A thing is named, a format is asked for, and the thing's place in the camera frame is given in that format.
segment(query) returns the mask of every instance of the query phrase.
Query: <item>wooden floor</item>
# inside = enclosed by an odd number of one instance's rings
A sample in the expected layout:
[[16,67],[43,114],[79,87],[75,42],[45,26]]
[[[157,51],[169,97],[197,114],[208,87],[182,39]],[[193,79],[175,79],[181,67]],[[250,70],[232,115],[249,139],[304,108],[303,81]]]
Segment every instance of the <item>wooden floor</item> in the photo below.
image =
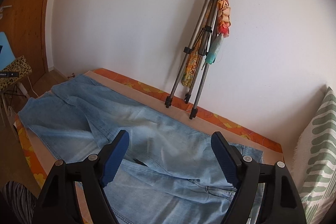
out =
[[[64,81],[65,79],[63,76],[55,70],[52,70],[43,75],[33,85],[33,90],[38,94],[38,96],[41,96],[46,91],[50,90],[53,85],[60,84]],[[28,93],[31,97],[37,97],[32,90],[29,90]],[[6,95],[6,99],[9,104],[11,97]],[[11,106],[17,113],[24,107],[26,102],[27,99],[25,97],[13,96]],[[0,138],[0,187],[2,188],[6,182],[13,180],[22,183],[35,196],[38,196],[40,193],[40,187],[29,169],[21,145],[15,138],[7,120],[6,126],[4,126],[2,120],[0,119]]]

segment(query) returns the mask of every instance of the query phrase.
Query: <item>door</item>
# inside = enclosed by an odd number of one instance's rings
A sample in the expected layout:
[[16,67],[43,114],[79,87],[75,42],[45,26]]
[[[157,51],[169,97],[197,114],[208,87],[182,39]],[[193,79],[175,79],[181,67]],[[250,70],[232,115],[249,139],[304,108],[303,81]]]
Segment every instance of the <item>door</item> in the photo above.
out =
[[[46,0],[4,0],[1,6],[5,5],[12,5],[12,7],[5,8],[2,12],[0,31],[5,32],[14,56],[24,55],[26,57],[33,71],[29,76],[33,85],[48,71],[45,56],[44,18],[42,18],[45,16],[43,7],[46,5]],[[28,82],[23,83],[29,90]]]

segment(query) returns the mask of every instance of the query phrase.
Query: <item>silver screw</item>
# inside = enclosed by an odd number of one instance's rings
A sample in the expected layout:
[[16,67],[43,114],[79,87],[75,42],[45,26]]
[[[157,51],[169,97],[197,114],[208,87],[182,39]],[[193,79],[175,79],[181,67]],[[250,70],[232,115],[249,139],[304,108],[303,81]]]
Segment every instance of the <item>silver screw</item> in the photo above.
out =
[[278,165],[280,168],[284,168],[284,167],[285,167],[285,164],[284,164],[282,161],[278,161],[278,162],[277,162],[277,165]]
[[63,160],[57,160],[57,161],[55,161],[55,165],[56,166],[60,166],[62,164],[63,164]]
[[251,162],[252,158],[250,156],[244,156],[243,160],[246,161],[246,162]]
[[88,159],[89,160],[96,160],[98,158],[98,156],[96,154],[91,154]]

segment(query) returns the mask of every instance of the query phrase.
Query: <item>light blue denim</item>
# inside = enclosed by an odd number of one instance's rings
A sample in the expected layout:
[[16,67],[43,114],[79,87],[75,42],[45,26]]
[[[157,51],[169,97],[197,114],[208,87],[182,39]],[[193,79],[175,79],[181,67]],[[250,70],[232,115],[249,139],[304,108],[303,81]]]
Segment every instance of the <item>light blue denim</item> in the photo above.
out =
[[[115,179],[104,188],[121,224],[220,223],[233,199],[235,189],[223,175],[209,135],[85,75],[29,99],[19,117],[67,163],[98,153],[121,129],[129,132],[126,155]],[[262,161],[262,151],[231,145]],[[252,223],[262,194],[260,184]]]

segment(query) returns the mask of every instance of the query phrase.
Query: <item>striped fabric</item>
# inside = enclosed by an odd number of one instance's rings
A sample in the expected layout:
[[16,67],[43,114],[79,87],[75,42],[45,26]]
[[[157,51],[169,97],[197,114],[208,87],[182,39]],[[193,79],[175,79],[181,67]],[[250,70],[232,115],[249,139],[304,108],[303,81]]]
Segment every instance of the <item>striped fabric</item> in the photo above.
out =
[[336,97],[329,87],[315,117],[301,135],[293,173],[304,170],[299,188],[307,224],[318,224],[335,200]]
[[31,224],[37,198],[16,181],[7,182],[1,192],[21,224]]

